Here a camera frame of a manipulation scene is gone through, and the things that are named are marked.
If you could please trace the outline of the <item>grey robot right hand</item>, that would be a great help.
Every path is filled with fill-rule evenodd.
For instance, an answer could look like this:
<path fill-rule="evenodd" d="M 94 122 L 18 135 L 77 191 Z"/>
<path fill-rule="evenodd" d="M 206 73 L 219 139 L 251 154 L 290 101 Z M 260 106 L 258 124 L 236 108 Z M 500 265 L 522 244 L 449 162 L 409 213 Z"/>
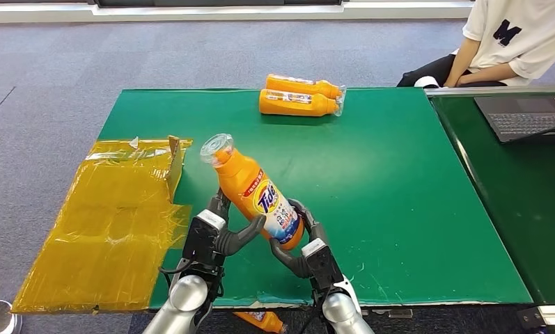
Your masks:
<path fill-rule="evenodd" d="M 304 230 L 309 234 L 309 241 L 314 239 L 321 239 L 325 244 L 328 244 L 327 235 L 321 222 L 315 220 L 310 210 L 304 206 L 300 201 L 289 198 L 288 202 L 296 211 L 300 218 L 300 224 Z M 294 257 L 290 251 L 285 250 L 281 244 L 275 239 L 269 239 L 269 244 L 273 256 L 279 260 L 285 267 L 292 271 L 299 278 L 310 278 L 311 272 L 302 255 Z"/>

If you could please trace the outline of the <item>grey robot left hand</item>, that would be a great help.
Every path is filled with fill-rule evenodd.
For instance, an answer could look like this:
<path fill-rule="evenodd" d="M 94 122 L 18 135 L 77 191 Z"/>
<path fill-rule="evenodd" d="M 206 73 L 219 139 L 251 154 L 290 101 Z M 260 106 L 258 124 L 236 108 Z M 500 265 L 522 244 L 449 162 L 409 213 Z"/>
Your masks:
<path fill-rule="evenodd" d="M 240 251 L 260 234 L 266 222 L 266 216 L 260 214 L 251 218 L 248 226 L 242 228 L 240 231 L 230 231 L 228 229 L 228 216 L 231 204 L 232 202 L 224 192 L 218 189 L 217 193 L 211 197 L 207 205 L 208 210 L 224 220 L 224 224 L 220 227 L 218 236 L 214 242 L 214 251 L 223 256 L 231 256 Z"/>

